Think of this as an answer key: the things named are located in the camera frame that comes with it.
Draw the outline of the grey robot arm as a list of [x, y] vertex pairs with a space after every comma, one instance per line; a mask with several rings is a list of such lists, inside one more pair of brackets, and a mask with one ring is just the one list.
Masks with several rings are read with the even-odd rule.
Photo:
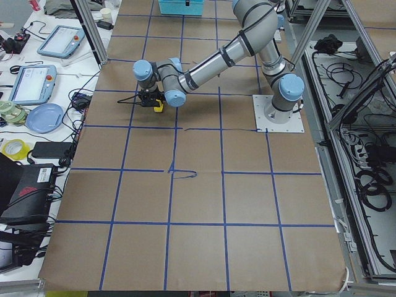
[[188, 93], [240, 60], [258, 55], [262, 73], [273, 91], [271, 105], [281, 113], [294, 111], [304, 92], [304, 82], [287, 69], [289, 61], [279, 52], [273, 39], [278, 28], [274, 5], [275, 1], [233, 1], [233, 13], [241, 30], [231, 41], [189, 70], [182, 69], [178, 58], [135, 62], [132, 70], [140, 86], [138, 104], [160, 108], [167, 103], [180, 107], [186, 102]]

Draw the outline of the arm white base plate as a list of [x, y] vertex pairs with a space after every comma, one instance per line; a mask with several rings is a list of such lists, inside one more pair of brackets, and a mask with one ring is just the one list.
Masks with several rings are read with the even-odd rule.
[[304, 133], [301, 113], [295, 104], [291, 111], [282, 112], [272, 106], [272, 95], [253, 95], [254, 116], [258, 132]]

